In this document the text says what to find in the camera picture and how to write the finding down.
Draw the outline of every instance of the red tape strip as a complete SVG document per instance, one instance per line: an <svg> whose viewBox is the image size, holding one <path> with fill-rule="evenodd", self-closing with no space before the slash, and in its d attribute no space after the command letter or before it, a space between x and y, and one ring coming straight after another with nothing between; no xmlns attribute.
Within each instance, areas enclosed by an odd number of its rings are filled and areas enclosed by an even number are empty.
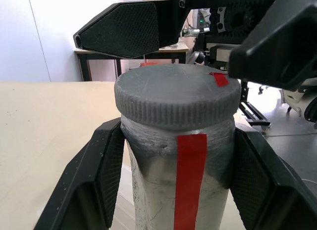
<svg viewBox="0 0 317 230"><path fill-rule="evenodd" d="M229 84L229 81L226 79L226 76L223 73L211 72L210 75L214 76L218 87L224 87Z"/></svg>
<svg viewBox="0 0 317 230"><path fill-rule="evenodd" d="M207 135L179 136L177 149L174 230L195 230L207 157Z"/></svg>

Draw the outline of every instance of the white wall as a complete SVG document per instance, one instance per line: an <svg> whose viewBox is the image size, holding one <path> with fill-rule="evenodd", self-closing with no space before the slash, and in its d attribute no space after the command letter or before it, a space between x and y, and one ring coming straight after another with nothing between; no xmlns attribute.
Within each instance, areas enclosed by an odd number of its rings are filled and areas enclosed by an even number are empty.
<svg viewBox="0 0 317 230"><path fill-rule="evenodd" d="M123 0L30 0L52 82L80 81L73 34L91 18ZM92 61L95 80L113 80L112 61Z"/></svg>
<svg viewBox="0 0 317 230"><path fill-rule="evenodd" d="M49 82L29 0L0 0L0 80Z"/></svg>

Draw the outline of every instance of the wooden table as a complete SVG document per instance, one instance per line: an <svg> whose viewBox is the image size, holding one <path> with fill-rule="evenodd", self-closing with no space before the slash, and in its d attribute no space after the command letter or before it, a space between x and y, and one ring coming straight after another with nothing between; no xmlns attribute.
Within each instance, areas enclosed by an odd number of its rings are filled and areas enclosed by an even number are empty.
<svg viewBox="0 0 317 230"><path fill-rule="evenodd" d="M177 47L167 46L160 48L157 52L149 53L144 56L140 56L134 59L171 59L172 63L178 59L179 63L186 63L186 52L188 52L188 47L183 41L179 41ZM83 49L76 49L75 53L78 56L80 69L82 73L83 81L92 81L89 60L115 60L116 62L116 77L120 76L122 73L121 69L121 59L108 56L101 53L95 53L92 51L87 51Z"/></svg>
<svg viewBox="0 0 317 230"><path fill-rule="evenodd" d="M1 229L35 226L67 163L101 123L120 116L113 85L0 82ZM130 165L127 151L123 162ZM221 230L233 226L244 229L230 195Z"/></svg>

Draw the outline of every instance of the gray lid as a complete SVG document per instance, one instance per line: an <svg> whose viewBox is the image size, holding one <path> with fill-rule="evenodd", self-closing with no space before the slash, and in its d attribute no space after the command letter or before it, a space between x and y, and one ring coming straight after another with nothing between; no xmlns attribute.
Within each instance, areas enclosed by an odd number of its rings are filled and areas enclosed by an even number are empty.
<svg viewBox="0 0 317 230"><path fill-rule="evenodd" d="M200 129L237 112L240 84L230 79L218 87L210 72L217 69L191 64L155 65L121 75L114 94L125 117L166 129Z"/></svg>

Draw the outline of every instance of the light wood tabletop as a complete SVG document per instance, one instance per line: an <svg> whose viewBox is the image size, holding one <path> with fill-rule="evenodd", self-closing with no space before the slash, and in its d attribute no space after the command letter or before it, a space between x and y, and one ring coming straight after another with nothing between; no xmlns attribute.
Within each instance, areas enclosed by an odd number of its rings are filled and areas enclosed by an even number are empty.
<svg viewBox="0 0 317 230"><path fill-rule="evenodd" d="M158 51L160 53L175 53L175 52L181 53L181 52L188 52L189 48L183 41L179 41L175 46L166 46L166 47L160 48ZM76 48L75 53L76 54L83 54L83 53L91 54L96 52Z"/></svg>
<svg viewBox="0 0 317 230"><path fill-rule="evenodd" d="M99 125L120 116L113 86L0 82L1 229L35 226L67 163ZM238 114L235 120L248 125ZM130 165L127 151L124 163ZM222 226L243 229L232 196L227 206Z"/></svg>

